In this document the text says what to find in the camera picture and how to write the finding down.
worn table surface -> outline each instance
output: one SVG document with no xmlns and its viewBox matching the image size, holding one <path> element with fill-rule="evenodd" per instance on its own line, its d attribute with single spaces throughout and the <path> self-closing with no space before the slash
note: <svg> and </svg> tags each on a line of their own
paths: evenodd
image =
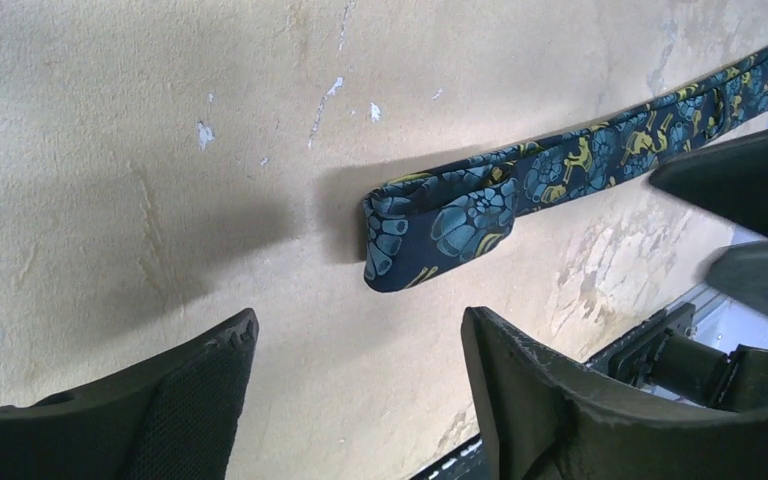
<svg viewBox="0 0 768 480">
<path fill-rule="evenodd" d="M 731 232 L 636 181 L 382 295 L 358 259 L 363 194 L 767 43 L 768 0 L 0 0 L 0 404 L 251 306 L 228 477 L 408 476 L 477 429 L 464 307 L 581 359 Z"/>
</svg>

dark blue fabric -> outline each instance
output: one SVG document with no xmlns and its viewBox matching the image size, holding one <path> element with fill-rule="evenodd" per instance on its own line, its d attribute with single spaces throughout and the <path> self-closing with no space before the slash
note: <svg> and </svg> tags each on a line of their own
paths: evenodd
<svg viewBox="0 0 768 480">
<path fill-rule="evenodd" d="M 768 47 L 578 131 L 391 180 L 363 199 L 364 277 L 415 286 L 477 258 L 521 215 L 639 177 L 768 111 Z"/>
</svg>

scratched surface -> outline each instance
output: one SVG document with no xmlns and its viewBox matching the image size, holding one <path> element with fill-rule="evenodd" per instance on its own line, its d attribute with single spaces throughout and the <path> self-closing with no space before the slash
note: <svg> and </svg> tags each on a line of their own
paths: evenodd
<svg viewBox="0 0 768 480">
<path fill-rule="evenodd" d="M 0 0 L 0 405 L 251 306 L 228 477 L 407 477 L 476 432 L 464 307 L 582 359 L 731 232 L 630 182 L 381 295 L 362 279 L 363 194 L 767 43 L 768 0 Z"/>
</svg>

blue floral pattern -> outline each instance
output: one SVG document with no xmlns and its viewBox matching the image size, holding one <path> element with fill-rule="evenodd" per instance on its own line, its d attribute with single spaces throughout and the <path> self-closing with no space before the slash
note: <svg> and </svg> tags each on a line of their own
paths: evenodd
<svg viewBox="0 0 768 480">
<path fill-rule="evenodd" d="M 364 277 L 394 291 L 495 248 L 516 216 L 600 192 L 768 111 L 768 47 L 590 128 L 406 175 L 363 200 Z"/>
</svg>

blurred black object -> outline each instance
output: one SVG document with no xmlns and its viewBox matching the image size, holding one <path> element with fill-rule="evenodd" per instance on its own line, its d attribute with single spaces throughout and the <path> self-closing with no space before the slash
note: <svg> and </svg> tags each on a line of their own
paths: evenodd
<svg viewBox="0 0 768 480">
<path fill-rule="evenodd" d="M 225 478 L 257 334 L 247 309 L 121 372 L 0 407 L 0 479 Z"/>
<path fill-rule="evenodd" d="M 768 130 L 685 155 L 649 182 L 768 237 Z M 768 316 L 768 240 L 718 252 L 704 279 Z M 694 313 L 659 312 L 580 364 L 467 309 L 481 434 L 415 478 L 768 479 L 768 350 L 697 343 Z M 652 385 L 696 405 L 639 389 Z"/>
</svg>

